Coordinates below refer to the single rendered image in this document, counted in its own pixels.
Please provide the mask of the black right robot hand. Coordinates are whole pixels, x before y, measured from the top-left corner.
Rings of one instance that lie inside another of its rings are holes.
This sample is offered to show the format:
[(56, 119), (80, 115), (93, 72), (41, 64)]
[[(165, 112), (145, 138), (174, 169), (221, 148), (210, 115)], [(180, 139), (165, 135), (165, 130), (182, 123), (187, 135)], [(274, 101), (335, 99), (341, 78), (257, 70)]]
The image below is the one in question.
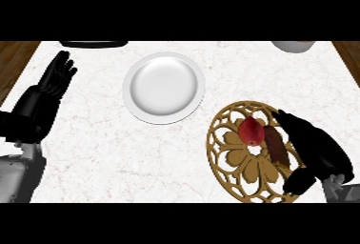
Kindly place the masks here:
[(329, 133), (307, 120), (283, 110), (272, 112), (288, 134), (289, 142), (305, 165), (288, 177), (285, 193), (301, 195), (317, 180), (332, 175), (345, 177), (345, 183), (354, 178), (353, 165), (342, 147)]

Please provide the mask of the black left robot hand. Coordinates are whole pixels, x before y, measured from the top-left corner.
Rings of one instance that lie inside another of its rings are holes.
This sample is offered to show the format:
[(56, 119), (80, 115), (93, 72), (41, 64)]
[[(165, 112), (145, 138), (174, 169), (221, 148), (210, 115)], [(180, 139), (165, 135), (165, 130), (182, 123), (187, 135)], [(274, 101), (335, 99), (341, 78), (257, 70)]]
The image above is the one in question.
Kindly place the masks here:
[(40, 143), (50, 132), (61, 99), (77, 72), (69, 56), (66, 51), (58, 52), (38, 84), (24, 92), (13, 110), (0, 111), (0, 137), (7, 142)]

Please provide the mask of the brown sweet potato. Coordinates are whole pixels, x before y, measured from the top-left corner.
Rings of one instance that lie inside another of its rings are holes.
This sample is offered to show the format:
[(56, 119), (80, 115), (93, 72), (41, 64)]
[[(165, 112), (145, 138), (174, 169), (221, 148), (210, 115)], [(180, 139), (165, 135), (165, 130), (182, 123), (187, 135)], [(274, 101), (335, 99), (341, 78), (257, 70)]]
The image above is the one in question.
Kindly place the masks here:
[(273, 126), (264, 126), (264, 142), (270, 153), (272, 162), (289, 168), (289, 159), (282, 136)]

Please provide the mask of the gold openwork round placemat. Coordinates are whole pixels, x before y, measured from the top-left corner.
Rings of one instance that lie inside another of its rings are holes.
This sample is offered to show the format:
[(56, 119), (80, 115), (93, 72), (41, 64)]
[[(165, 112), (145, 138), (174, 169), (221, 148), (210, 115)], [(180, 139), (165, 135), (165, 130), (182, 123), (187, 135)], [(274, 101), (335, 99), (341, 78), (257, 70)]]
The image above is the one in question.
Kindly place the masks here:
[[(274, 111), (264, 103), (239, 101), (217, 112), (210, 123), (205, 145), (211, 170), (226, 191), (241, 202), (291, 203), (298, 198), (283, 192), (283, 184), (292, 171), (305, 165), (272, 115)], [(289, 157), (288, 167), (272, 162), (266, 143), (251, 147), (242, 142), (238, 129), (248, 116), (277, 130)]]

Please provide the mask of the white oval plate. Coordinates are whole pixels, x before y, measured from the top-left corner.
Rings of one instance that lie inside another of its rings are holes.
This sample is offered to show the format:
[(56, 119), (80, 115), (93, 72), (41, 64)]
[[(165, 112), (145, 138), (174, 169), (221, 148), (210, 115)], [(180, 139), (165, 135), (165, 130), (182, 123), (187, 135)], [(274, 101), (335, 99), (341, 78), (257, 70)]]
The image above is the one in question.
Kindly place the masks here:
[(165, 125), (196, 110), (205, 94), (205, 77), (196, 62), (176, 52), (145, 56), (131, 66), (123, 84), (130, 113), (146, 123)]

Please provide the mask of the red mango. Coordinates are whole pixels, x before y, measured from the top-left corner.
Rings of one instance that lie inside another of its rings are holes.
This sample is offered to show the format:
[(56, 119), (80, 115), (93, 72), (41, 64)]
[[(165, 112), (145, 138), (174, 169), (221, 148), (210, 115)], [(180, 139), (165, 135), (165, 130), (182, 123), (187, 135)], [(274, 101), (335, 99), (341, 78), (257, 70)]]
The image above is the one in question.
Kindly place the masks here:
[(248, 116), (238, 129), (239, 138), (248, 146), (258, 146), (264, 140), (264, 129), (257, 120)]

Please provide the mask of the black round pan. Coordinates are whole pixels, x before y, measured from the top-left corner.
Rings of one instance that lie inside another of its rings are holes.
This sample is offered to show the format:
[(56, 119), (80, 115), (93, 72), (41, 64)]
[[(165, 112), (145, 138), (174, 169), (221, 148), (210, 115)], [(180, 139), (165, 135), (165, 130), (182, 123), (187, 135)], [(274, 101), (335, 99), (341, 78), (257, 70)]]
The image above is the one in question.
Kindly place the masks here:
[(124, 47), (128, 41), (59, 41), (64, 47), (83, 49), (105, 49)]

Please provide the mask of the white bowl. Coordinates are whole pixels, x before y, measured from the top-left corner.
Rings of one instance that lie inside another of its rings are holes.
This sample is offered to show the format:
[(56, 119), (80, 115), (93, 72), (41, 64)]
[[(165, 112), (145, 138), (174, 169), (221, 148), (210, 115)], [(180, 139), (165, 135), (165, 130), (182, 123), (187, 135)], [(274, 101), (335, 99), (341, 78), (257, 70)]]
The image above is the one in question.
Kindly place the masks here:
[(314, 45), (314, 41), (273, 41), (273, 45), (285, 52), (305, 52)]

